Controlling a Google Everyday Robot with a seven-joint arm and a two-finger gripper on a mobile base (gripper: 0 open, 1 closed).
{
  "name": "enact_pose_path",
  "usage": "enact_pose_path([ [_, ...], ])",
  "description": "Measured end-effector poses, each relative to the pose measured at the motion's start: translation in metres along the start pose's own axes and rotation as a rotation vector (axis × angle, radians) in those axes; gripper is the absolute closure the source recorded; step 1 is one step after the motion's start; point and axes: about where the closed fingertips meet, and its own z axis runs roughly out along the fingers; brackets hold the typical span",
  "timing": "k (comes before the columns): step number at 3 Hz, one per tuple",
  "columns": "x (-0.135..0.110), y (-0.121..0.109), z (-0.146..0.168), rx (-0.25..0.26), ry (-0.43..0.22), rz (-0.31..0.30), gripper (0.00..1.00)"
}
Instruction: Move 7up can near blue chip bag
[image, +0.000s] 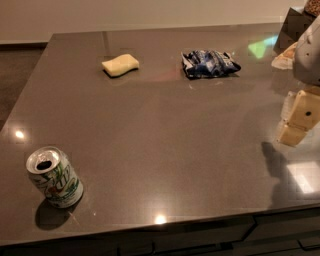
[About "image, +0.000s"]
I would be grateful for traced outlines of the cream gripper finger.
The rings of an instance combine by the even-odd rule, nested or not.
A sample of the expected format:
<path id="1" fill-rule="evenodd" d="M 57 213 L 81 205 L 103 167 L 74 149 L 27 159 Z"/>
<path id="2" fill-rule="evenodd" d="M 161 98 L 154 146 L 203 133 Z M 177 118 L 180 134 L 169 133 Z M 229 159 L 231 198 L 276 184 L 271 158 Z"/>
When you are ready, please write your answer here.
<path id="1" fill-rule="evenodd" d="M 293 109 L 293 105 L 294 105 L 294 101 L 296 98 L 296 93 L 289 91 L 287 96 L 285 97 L 284 103 L 283 103 L 283 107 L 281 110 L 281 118 L 284 120 L 288 120 L 292 109 Z"/>
<path id="2" fill-rule="evenodd" d="M 289 119 L 281 118 L 277 141 L 287 146 L 297 146 L 319 122 L 320 90 L 300 90 L 296 93 Z"/>

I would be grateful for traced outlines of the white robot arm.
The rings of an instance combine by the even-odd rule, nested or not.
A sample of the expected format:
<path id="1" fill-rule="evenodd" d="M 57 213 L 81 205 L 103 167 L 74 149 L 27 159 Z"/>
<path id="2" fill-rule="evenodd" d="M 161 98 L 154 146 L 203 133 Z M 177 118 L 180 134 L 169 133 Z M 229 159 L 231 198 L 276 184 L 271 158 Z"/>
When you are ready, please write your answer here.
<path id="1" fill-rule="evenodd" d="M 293 60 L 294 77 L 306 85 L 285 98 L 277 141 L 297 146 L 320 122 L 320 17 L 301 35 Z"/>

